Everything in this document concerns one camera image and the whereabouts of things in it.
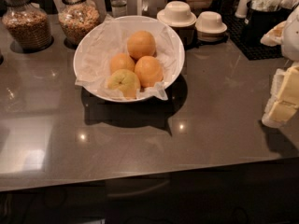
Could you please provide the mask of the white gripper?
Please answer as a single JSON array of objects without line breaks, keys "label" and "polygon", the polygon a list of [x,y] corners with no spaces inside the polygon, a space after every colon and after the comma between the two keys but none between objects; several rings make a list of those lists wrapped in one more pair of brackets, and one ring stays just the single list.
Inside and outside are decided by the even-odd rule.
[{"label": "white gripper", "polygon": [[[284,57],[299,61],[299,6],[286,21],[280,22],[261,38],[263,45],[281,44]],[[299,65],[293,64],[286,71],[278,69],[274,74],[268,100],[262,117],[263,125],[279,128],[285,125],[299,110]]]}]

